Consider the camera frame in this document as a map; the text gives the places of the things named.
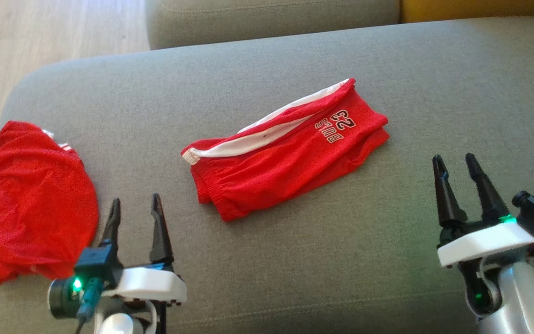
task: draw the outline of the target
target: couch armrest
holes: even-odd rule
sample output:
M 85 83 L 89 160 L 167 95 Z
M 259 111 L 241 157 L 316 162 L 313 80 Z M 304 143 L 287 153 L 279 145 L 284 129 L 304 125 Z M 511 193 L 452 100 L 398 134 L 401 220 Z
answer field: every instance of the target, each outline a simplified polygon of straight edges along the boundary
M 399 23 L 398 0 L 146 0 L 151 49 Z

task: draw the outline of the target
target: green led light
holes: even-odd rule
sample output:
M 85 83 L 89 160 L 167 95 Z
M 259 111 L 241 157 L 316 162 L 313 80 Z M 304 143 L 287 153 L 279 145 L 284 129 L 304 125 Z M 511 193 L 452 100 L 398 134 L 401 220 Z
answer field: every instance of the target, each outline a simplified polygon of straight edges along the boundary
M 81 290 L 81 287 L 82 287 L 81 281 L 78 277 L 76 277 L 76 279 L 74 280 L 74 290 L 79 291 Z
M 502 223 L 515 223 L 516 217 L 513 217 L 512 214 L 509 214 L 508 216 L 498 218 L 498 220 Z
M 482 294 L 475 295 L 475 304 L 477 304 L 477 306 L 483 306 L 485 304 Z

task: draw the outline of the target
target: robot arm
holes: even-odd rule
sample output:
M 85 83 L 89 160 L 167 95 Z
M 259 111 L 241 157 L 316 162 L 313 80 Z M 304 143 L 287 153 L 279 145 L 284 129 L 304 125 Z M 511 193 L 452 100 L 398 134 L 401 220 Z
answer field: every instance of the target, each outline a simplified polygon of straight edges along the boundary
M 466 222 L 448 182 L 448 171 L 437 155 L 432 159 L 439 224 L 440 264 L 457 266 L 466 285 L 466 302 L 483 334 L 534 334 L 534 196 L 519 192 L 514 217 L 473 154 L 466 155 L 477 185 L 483 214 Z
M 157 194 L 151 213 L 154 238 L 150 263 L 123 268 L 116 256 L 121 203 L 119 199 L 113 201 L 101 243 L 83 250 L 75 276 L 57 279 L 49 288 L 49 310 L 55 318 L 78 318 L 77 333 L 92 318 L 95 334 L 166 333 L 166 308 L 186 302 L 187 287 L 172 268 L 174 256 Z M 150 321 L 131 316 L 142 311 L 150 315 Z

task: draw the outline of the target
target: gray couch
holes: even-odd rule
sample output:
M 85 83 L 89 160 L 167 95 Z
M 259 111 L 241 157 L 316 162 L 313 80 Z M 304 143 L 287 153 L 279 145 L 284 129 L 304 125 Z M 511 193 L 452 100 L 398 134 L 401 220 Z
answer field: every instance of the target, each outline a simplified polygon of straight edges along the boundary
M 152 49 L 399 23 L 399 0 L 146 0 Z
M 396 2 L 372 3 L 397 19 Z M 221 24 L 213 22 L 188 41 L 181 31 L 165 38 L 168 28 L 152 23 L 151 44 L 225 40 L 213 36 Z M 240 23 L 235 38 L 250 38 L 248 25 Z M 309 31 L 296 28 L 290 32 Z M 197 203 L 179 156 L 184 146 L 231 135 L 349 77 L 388 116 L 391 136 L 356 172 L 231 224 Z M 169 333 L 472 333 L 460 275 L 441 268 L 436 255 L 431 160 L 443 155 L 470 218 L 481 209 L 467 152 L 506 200 L 522 189 L 534 193 L 534 17 L 365 27 L 55 64 L 16 87 L 0 124 L 11 119 L 36 123 L 77 150 L 101 218 L 121 198 L 124 264 L 147 259 L 149 203 L 160 193 L 174 267 L 189 288 L 189 302 L 169 309 Z M 1 285 L 0 333 L 72 333 L 75 321 L 48 314 L 48 285 L 37 276 Z

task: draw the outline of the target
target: printed logo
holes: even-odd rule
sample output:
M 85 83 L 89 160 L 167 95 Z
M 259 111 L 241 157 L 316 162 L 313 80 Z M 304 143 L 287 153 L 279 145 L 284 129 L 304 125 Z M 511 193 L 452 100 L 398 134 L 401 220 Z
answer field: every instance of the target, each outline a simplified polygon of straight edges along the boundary
M 324 135 L 328 142 L 336 142 L 343 139 L 343 135 L 337 132 L 347 128 L 353 128 L 356 122 L 350 118 L 347 110 L 339 110 L 329 118 L 324 118 L 314 125 L 314 128 L 320 129 L 320 133 Z

